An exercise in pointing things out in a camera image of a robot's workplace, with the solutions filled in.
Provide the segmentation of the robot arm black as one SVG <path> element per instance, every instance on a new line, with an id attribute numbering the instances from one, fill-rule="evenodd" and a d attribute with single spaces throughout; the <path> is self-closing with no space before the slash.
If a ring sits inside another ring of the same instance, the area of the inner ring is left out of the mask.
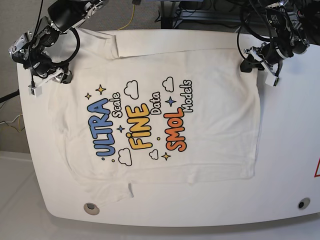
<path id="1" fill-rule="evenodd" d="M 37 19 L 34 31 L 22 34 L 9 48 L 11 59 L 29 69 L 32 77 L 37 76 L 43 80 L 51 78 L 59 83 L 69 84 L 73 77 L 69 63 L 80 50 L 80 36 L 76 27 L 106 4 L 107 0 L 55 1 L 47 10 L 48 16 Z M 66 60 L 53 62 L 45 49 L 52 47 L 67 31 L 75 36 L 75 50 Z"/>
<path id="2" fill-rule="evenodd" d="M 262 44 L 260 47 L 241 50 L 240 33 L 237 33 L 237 49 L 243 58 L 241 72 L 250 73 L 258 69 L 269 71 L 278 78 L 285 59 L 306 52 L 310 41 L 299 20 L 298 11 L 292 0 L 246 0 L 242 4 L 239 10 L 239 30 L 245 29 Z M 268 37 L 259 35 L 250 27 L 251 15 L 254 13 L 266 26 Z"/>

